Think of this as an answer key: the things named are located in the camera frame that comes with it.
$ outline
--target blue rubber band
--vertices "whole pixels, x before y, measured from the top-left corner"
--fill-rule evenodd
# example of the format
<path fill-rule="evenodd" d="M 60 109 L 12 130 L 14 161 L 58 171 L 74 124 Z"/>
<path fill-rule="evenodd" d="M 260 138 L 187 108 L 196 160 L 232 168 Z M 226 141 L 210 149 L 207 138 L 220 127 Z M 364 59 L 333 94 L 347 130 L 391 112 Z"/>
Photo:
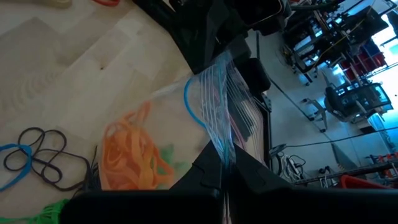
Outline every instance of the blue rubber band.
<path fill-rule="evenodd" d="M 184 88 L 184 104 L 185 104 L 185 107 L 186 107 L 188 113 L 191 115 L 191 117 L 192 117 L 200 126 L 202 126 L 204 129 L 206 129 L 206 125 L 204 124 L 204 122 L 201 121 L 201 120 L 193 113 L 193 111 L 191 110 L 191 107 L 189 107 L 189 102 L 188 102 L 188 88 L 189 88 L 189 86 L 191 85 L 191 82 L 192 82 L 192 78 L 190 78 L 190 79 L 187 81 L 187 84 L 185 84 L 185 88 Z"/>
<path fill-rule="evenodd" d="M 0 187 L 0 192 L 3 190 L 6 190 L 7 188 L 18 183 L 18 181 L 22 180 L 29 173 L 30 168 L 32 167 L 32 149 L 30 148 L 30 146 L 18 145 L 18 144 L 6 144 L 5 146 L 0 146 L 0 152 L 8 150 L 8 149 L 12 149 L 14 147 L 18 147 L 26 152 L 27 162 L 26 162 L 24 168 L 22 169 L 22 171 L 18 174 L 18 176 L 16 178 L 14 178 L 14 180 L 12 180 L 8 184 Z"/>

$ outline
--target desk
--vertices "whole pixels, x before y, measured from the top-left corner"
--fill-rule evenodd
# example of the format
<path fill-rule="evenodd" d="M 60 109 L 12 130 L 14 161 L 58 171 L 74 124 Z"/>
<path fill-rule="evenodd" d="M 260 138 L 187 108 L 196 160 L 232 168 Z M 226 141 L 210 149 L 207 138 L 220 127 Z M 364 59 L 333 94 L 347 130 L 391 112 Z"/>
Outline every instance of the desk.
<path fill-rule="evenodd" d="M 66 151 L 91 160 L 106 124 L 190 73 L 169 34 L 131 1 L 110 8 L 77 0 L 68 9 L 0 2 L 0 18 L 1 145 L 28 127 L 55 128 L 67 135 Z M 60 185 L 83 179 L 81 161 L 55 164 Z M 16 174 L 0 167 L 2 185 Z M 31 172 L 0 193 L 0 217 L 35 215 L 73 193 Z"/>

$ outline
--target gray floor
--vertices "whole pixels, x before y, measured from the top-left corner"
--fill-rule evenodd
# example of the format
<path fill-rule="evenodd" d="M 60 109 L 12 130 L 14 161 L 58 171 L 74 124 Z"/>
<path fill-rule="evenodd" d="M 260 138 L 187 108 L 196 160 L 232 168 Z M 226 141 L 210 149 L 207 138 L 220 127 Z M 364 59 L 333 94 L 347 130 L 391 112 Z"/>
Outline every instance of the gray floor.
<path fill-rule="evenodd" d="M 253 57 L 256 56 L 256 35 L 249 33 L 247 42 L 252 50 Z M 270 78 L 287 95 L 287 97 L 273 85 L 267 92 L 272 100 L 272 145 L 287 144 L 290 146 L 323 142 L 335 139 L 346 138 L 361 134 L 353 124 L 339 122 L 332 115 L 328 114 L 328 131 L 321 133 L 323 128 L 321 121 L 311 122 L 295 106 L 311 114 L 314 108 L 309 108 L 301 103 L 304 98 L 318 100 L 324 99 L 326 83 L 320 75 L 313 79 L 310 86 L 305 86 L 305 79 L 302 75 L 296 75 L 292 69 L 284 63 L 280 53 L 283 45 L 282 36 L 277 33 L 263 37 L 260 35 L 259 48 L 260 59 Z M 328 79 L 336 84 L 341 83 L 342 74 L 329 68 L 322 69 Z M 348 139 L 336 142 L 336 145 L 357 165 L 369 164 L 365 157 L 373 155 L 385 155 L 387 147 L 379 133 L 370 134 L 360 138 Z M 288 155 L 298 155 L 306 160 L 304 170 L 310 176 L 318 175 L 318 169 L 330 166 L 334 171 L 341 168 L 336 163 L 331 144 L 319 144 L 305 147 L 289 147 L 284 151 Z"/>

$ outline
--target orange rubber band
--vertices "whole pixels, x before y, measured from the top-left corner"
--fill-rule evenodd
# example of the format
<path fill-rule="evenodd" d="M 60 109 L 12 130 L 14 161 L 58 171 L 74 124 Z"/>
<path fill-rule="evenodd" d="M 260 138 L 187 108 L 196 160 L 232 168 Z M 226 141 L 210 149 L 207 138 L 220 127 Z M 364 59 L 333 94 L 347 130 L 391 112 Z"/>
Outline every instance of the orange rubber band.
<path fill-rule="evenodd" d="M 150 112 L 145 102 L 108 125 L 103 136 L 99 176 L 103 190 L 153 190 L 174 184 L 174 169 L 161 157 L 159 149 L 142 127 Z M 164 175 L 158 173 L 158 167 Z"/>

